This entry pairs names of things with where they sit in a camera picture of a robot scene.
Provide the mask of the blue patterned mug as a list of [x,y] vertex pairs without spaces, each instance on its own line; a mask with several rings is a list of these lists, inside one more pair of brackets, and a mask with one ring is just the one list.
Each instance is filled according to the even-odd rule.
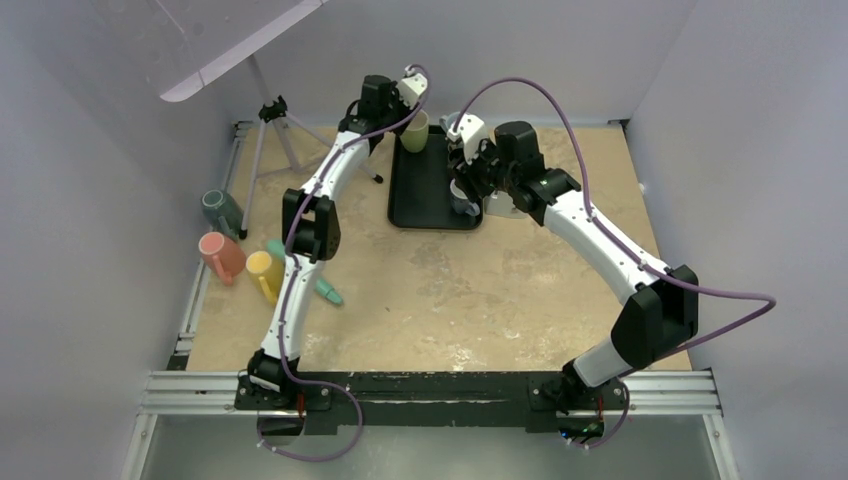
[[476,202],[471,201],[463,190],[457,185],[455,180],[452,180],[450,185],[451,205],[457,214],[463,214],[470,217],[477,217],[481,210]]

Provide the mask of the green cup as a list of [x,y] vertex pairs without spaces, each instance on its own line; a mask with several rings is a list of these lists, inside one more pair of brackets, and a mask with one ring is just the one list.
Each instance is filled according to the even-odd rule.
[[407,124],[404,132],[399,136],[405,151],[418,153],[425,149],[429,135],[429,116],[420,110]]

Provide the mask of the yellow mug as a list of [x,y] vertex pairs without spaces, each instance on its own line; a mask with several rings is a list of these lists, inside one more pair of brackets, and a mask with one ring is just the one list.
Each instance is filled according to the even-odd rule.
[[284,279],[282,261],[269,252],[260,250],[246,258],[245,270],[262,297],[270,305],[275,305]]

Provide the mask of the white mug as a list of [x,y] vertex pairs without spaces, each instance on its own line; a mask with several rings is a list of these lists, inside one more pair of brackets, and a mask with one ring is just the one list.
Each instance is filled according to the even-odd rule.
[[452,129],[456,119],[459,117],[460,113],[458,111],[452,112],[449,114],[442,115],[439,118],[439,125],[444,132],[448,132]]

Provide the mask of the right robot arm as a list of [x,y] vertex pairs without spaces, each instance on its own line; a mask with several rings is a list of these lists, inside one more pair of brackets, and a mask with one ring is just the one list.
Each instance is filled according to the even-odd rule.
[[605,217],[584,200],[578,181],[546,166],[529,123],[507,122],[490,132],[466,114],[443,128],[448,171],[469,202],[507,194],[580,254],[622,305],[608,337],[563,366],[559,402],[584,407],[608,381],[655,363],[697,333],[697,295],[684,287],[696,283],[695,273],[672,269],[617,228],[600,226]]

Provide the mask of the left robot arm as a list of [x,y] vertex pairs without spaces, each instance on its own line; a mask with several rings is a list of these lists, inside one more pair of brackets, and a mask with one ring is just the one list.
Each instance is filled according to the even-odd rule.
[[313,291],[341,244],[336,201],[388,132],[402,133],[427,99],[423,66],[406,67],[403,78],[364,78],[360,97],[340,121],[332,146],[316,172],[282,198],[284,276],[273,318],[246,368],[250,385],[272,408],[297,399],[303,380],[296,368],[302,330]]

